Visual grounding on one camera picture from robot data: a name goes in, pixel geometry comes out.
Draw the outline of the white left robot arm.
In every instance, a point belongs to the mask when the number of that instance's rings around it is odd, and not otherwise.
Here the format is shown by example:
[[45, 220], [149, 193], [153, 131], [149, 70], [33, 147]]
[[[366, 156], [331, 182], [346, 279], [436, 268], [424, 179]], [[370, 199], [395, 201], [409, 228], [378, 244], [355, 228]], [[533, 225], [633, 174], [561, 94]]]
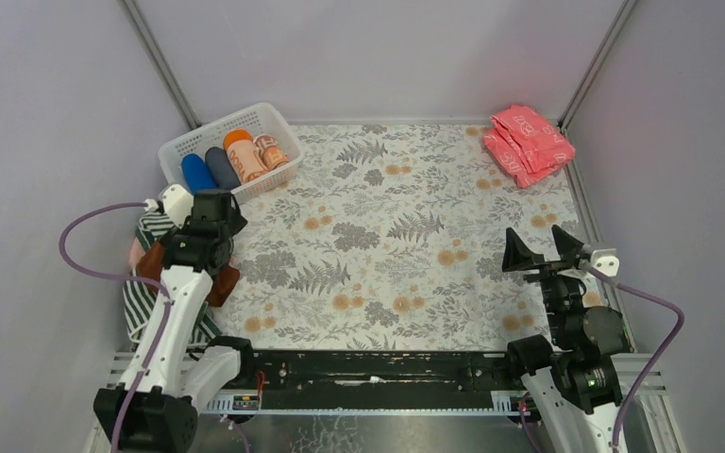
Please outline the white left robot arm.
[[160, 238], [159, 288], [141, 341], [118, 384], [100, 389], [93, 402], [111, 451], [188, 451], [199, 413], [241, 374], [243, 353], [232, 345], [208, 346], [188, 372], [181, 363], [245, 224], [231, 192], [205, 190], [194, 196], [182, 224]]

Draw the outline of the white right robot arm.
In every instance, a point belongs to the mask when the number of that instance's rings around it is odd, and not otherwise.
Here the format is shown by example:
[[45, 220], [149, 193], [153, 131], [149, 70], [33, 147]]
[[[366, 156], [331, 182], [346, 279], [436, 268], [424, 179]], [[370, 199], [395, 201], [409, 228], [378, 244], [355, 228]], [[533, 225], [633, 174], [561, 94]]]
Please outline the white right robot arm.
[[615, 427], [624, 397], [612, 357], [629, 350], [622, 314], [588, 307], [583, 281], [589, 269], [616, 277], [613, 248], [597, 248], [553, 226], [559, 258], [533, 252], [511, 227], [506, 230], [504, 273], [521, 272], [541, 289], [549, 335], [507, 346], [511, 374], [538, 410], [557, 452], [616, 452], [625, 444]]

